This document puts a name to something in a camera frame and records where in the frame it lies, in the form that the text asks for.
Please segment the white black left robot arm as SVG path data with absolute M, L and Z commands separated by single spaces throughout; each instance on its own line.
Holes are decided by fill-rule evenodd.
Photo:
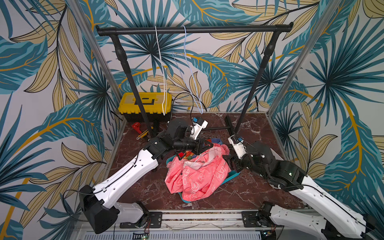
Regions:
M 138 228 L 149 220 L 149 211 L 141 202 L 120 203 L 120 197 L 148 172 L 157 168 L 159 161 L 169 153 L 192 152 L 199 155 L 213 147 L 200 138 L 200 132 L 208 123 L 194 118 L 192 124 L 182 119 L 173 119 L 165 131 L 151 138 L 138 154 L 108 179 L 79 191 L 80 207 L 95 234 L 107 231 L 115 224 L 130 223 Z

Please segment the red handled tool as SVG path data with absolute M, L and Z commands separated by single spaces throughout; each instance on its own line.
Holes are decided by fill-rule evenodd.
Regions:
M 135 122 L 132 124 L 132 128 L 140 135 L 143 132 L 141 131 L 141 123 Z

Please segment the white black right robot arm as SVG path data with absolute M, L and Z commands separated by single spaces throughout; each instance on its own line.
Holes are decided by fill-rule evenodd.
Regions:
M 249 170 L 272 188 L 293 195 L 318 213 L 311 216 L 264 202 L 256 214 L 243 216 L 251 226 L 289 227 L 319 240 L 371 238 L 368 234 L 375 230 L 374 217 L 357 213 L 341 203 L 296 164 L 277 159 L 272 149 L 261 142 L 249 144 L 236 136 L 229 137 L 228 141 L 235 152 L 225 157 L 231 170 L 237 173 Z

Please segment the pink hooded jacket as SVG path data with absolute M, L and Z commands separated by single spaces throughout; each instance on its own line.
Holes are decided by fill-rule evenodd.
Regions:
M 172 194 L 182 194 L 187 202 L 208 198 L 231 172 L 224 159 L 229 153 L 228 146 L 214 144 L 191 160 L 174 157 L 167 164 L 165 184 L 168 190 Z

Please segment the black clothes rack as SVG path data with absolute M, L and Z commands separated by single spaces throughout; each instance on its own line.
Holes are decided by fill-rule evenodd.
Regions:
M 121 44 L 121 41 L 119 39 L 120 35 L 151 35 L 151 34 L 166 34 L 166 35 L 173 35 L 173 34 L 206 34 L 206 33 L 260 33 L 260 32 L 272 32 L 272 38 L 269 42 L 269 44 L 266 47 L 266 50 L 264 52 L 264 57 L 262 58 L 262 62 L 260 64 L 258 73 L 255 77 L 255 80 L 253 82 L 252 88 L 250 90 L 250 93 L 248 95 L 248 98 L 245 102 L 245 105 L 243 107 L 243 110 L 241 112 L 241 115 L 237 121 L 237 125 L 235 127 L 232 126 L 232 123 L 230 122 L 230 118 L 226 117 L 226 123 L 228 124 L 225 127 L 221 127 L 220 129 L 227 129 L 230 134 L 237 134 L 240 130 L 241 124 L 245 118 L 245 115 L 247 113 L 248 107 L 251 103 L 251 100 L 254 97 L 254 93 L 256 91 L 256 88 L 262 78 L 262 74 L 264 73 L 267 63 L 270 60 L 272 54 L 274 53 L 278 38 L 281 33 L 289 33 L 294 27 L 294 23 L 291 22 L 288 25 L 254 25 L 254 26 L 221 26 L 221 27 L 148 27 L 148 28 L 116 28 L 116 27 L 109 27 L 109 28 L 101 28 L 99 26 L 96 26 L 97 32 L 99 36 L 108 36 L 112 39 L 113 45 L 115 47 L 116 55 L 118 57 L 118 60 L 120 61 L 124 73 L 129 81 L 129 84 L 131 86 L 131 89 L 133 91 L 133 94 L 135 98 L 137 99 L 137 103 L 140 109 L 140 113 L 142 115 L 142 118 L 145 122 L 145 124 L 148 127 L 150 136 L 154 136 L 154 132 L 152 128 L 150 127 L 150 121 L 147 116 L 147 112 L 145 111 L 145 107 L 141 101 L 140 94 L 138 92 L 137 86 L 134 82 L 134 78 L 132 75 L 132 71 L 130 68 L 130 65 L 128 63 L 127 54 L 123 49 L 123 46 Z

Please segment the teal plastic basket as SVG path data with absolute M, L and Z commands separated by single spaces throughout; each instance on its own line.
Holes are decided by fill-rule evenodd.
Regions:
M 166 161 L 166 166 L 173 161 L 175 156 L 172 156 L 171 158 L 167 159 Z M 234 178 L 236 178 L 237 176 L 239 175 L 239 173 L 237 173 L 236 171 L 231 171 L 229 174 L 228 174 L 228 177 L 223 181 L 222 185 L 226 184 L 227 182 L 233 180 Z M 181 198 L 181 200 L 184 202 L 184 203 L 190 203 L 189 201 L 186 201 L 183 199 L 183 196 L 182 196 L 182 192 L 179 192 L 179 196 Z

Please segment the yellow black toolbox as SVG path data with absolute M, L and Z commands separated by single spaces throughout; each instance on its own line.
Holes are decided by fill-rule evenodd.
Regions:
M 139 93 L 149 122 L 167 122 L 171 117 L 172 95 L 167 93 Z M 125 93 L 118 111 L 128 122 L 144 122 L 143 115 L 133 93 Z

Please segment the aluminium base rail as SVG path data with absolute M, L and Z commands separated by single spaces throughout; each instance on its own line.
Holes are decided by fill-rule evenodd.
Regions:
M 88 223 L 78 223 L 72 240 L 312 240 L 313 236 L 294 228 L 288 221 L 305 217 L 305 223 L 320 224 L 320 215 L 311 209 L 282 212 L 282 225 L 263 226 L 256 222 L 256 210 L 155 210 L 145 227 L 113 224 L 95 234 Z

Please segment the light blue wire hanger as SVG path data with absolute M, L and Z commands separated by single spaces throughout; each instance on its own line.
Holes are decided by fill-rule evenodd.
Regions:
M 204 106 L 203 106 L 203 102 L 202 102 L 200 95 L 199 95 L 198 81 L 197 81 L 197 78 L 195 77 L 195 74 L 192 71 L 192 68 L 190 66 L 190 62 L 188 61 L 188 58 L 187 58 L 187 28 L 186 28 L 186 26 L 182 26 L 182 28 L 184 31 L 184 42 L 183 42 L 182 56 L 185 60 L 185 63 L 187 64 L 187 67 L 189 68 L 189 71 L 190 71 L 191 77 L 192 77 L 192 84 L 187 86 L 186 94 L 189 94 L 189 96 L 192 99 L 191 111 L 192 111 L 192 107 L 196 106 L 198 109 L 198 112 L 202 115 L 204 113 Z

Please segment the yellow handled tool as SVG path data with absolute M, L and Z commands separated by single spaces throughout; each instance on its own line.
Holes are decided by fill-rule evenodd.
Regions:
M 145 130 L 144 132 L 142 132 L 141 134 L 139 134 L 139 135 L 136 137 L 136 140 L 143 139 L 143 138 L 146 137 L 148 134 L 149 134 L 149 130 Z

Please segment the rainbow striped jacket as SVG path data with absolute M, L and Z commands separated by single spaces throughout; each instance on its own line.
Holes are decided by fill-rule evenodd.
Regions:
M 214 146 L 223 144 L 223 142 L 218 138 L 208 139 L 207 141 L 213 143 Z M 191 159 L 192 157 L 199 156 L 199 155 L 195 155 L 195 146 L 196 146 L 196 140 L 193 140 L 193 139 L 183 139 L 180 141 L 176 141 L 176 143 L 174 144 L 175 152 L 180 159 L 181 158 Z

